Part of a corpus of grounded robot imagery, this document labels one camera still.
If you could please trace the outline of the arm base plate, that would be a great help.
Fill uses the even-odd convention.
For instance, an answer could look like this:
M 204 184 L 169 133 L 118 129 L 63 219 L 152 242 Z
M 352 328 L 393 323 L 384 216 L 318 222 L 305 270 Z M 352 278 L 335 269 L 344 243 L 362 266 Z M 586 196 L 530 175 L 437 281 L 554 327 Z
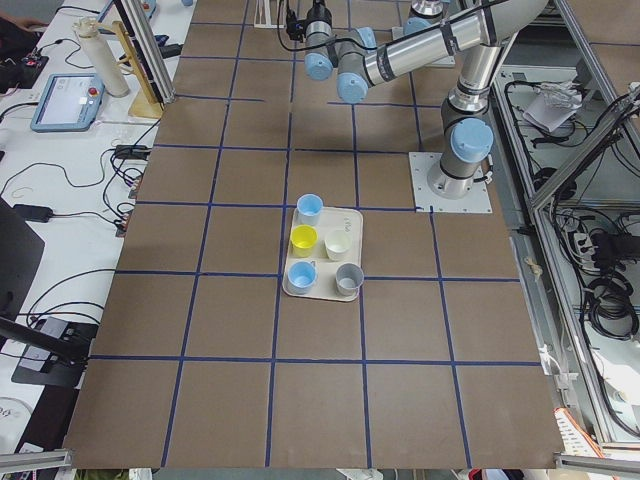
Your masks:
M 482 168 L 474 176 L 454 179 L 441 168 L 440 152 L 410 152 L 415 209 L 423 213 L 491 214 L 492 206 Z

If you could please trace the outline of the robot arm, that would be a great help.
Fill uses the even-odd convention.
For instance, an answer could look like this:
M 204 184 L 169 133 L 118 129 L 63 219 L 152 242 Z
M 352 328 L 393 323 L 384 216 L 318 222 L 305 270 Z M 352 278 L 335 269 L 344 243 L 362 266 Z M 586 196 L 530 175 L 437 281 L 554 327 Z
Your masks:
M 507 52 L 507 43 L 544 9 L 542 1 L 476 1 L 452 16 L 435 12 L 436 1 L 415 1 L 400 38 L 378 44 L 371 28 L 344 37 L 332 31 L 331 12 L 316 1 L 300 28 L 305 69 L 316 81 L 337 77 L 337 92 L 348 104 L 363 101 L 376 85 L 388 83 L 442 58 L 464 53 L 456 86 L 441 107 L 445 149 L 429 172 L 439 196 L 464 197 L 493 145 L 484 122 L 488 91 Z

